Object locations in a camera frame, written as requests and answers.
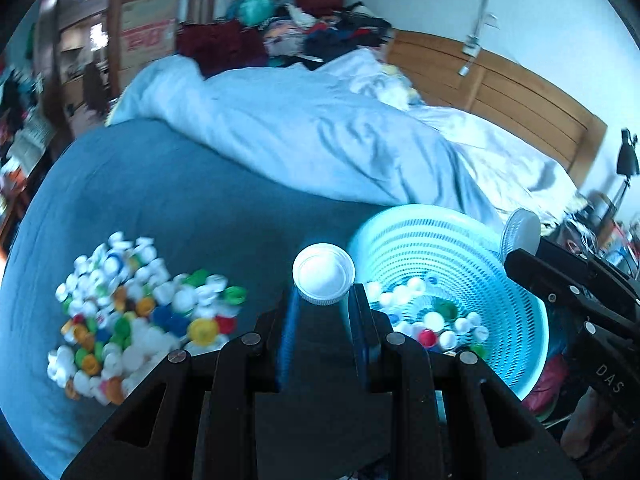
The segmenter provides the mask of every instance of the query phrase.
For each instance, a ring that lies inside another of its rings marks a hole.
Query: red bottle cap
[[[418,343],[425,348],[432,348],[436,346],[438,342],[438,336],[436,336],[433,330],[423,330],[418,334]]]

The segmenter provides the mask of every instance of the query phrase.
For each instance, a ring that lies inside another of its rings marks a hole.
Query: electrical outlet
[[[462,47],[462,53],[471,57],[476,57],[480,54],[480,43],[475,36],[467,36],[465,45]]]

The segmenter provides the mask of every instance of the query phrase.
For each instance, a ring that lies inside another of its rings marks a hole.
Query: green bottle cap
[[[92,334],[98,332],[98,324],[95,322],[94,317],[88,317],[86,320],[84,320],[84,323],[87,327],[87,330]]]
[[[94,355],[95,358],[98,359],[98,362],[102,362],[102,349],[104,348],[104,343],[102,341],[96,341],[94,347]]]
[[[203,286],[207,283],[207,278],[209,277],[209,273],[205,269],[196,270],[191,276],[184,280],[184,283],[187,285],[191,285],[194,288],[198,288],[199,286]]]
[[[113,327],[113,335],[124,340],[131,335],[131,325],[126,317],[121,317]]]
[[[109,343],[114,343],[122,348],[124,346],[124,338],[117,334],[113,334],[109,339]]]
[[[478,354],[478,357],[481,358],[483,361],[489,355],[489,352],[487,351],[487,349],[484,346],[482,346],[481,344],[478,344],[478,343],[473,343],[473,344],[469,345],[469,349],[472,352],[475,352],[476,354]]]
[[[434,302],[433,308],[446,321],[453,321],[458,317],[458,308],[453,301],[437,300]]]
[[[224,291],[225,301],[230,305],[239,305],[246,300],[246,290],[241,286],[228,286]]]
[[[62,312],[64,312],[65,314],[69,313],[69,305],[73,300],[74,298],[71,295],[66,297],[66,300],[62,302]]]
[[[76,366],[78,368],[82,367],[82,360],[88,355],[89,352],[87,352],[84,348],[78,349],[78,351],[76,352]]]

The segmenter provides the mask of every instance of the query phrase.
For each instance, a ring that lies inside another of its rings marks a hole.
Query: black lamp
[[[626,190],[631,187],[631,177],[640,174],[640,166],[638,166],[638,157],[636,156],[637,143],[638,136],[634,135],[634,138],[631,139],[631,133],[629,130],[624,128],[622,130],[622,146],[620,146],[620,152],[618,153],[616,173],[624,176],[625,181],[622,183],[622,186],[616,193],[616,196],[609,205],[607,212],[603,216],[599,231],[609,223],[609,220],[613,220],[613,217],[622,204],[622,199],[625,197]]]

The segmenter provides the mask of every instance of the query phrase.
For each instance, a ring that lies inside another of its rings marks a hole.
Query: cardboard box
[[[178,0],[137,0],[122,6],[121,71],[175,52],[177,13]]]

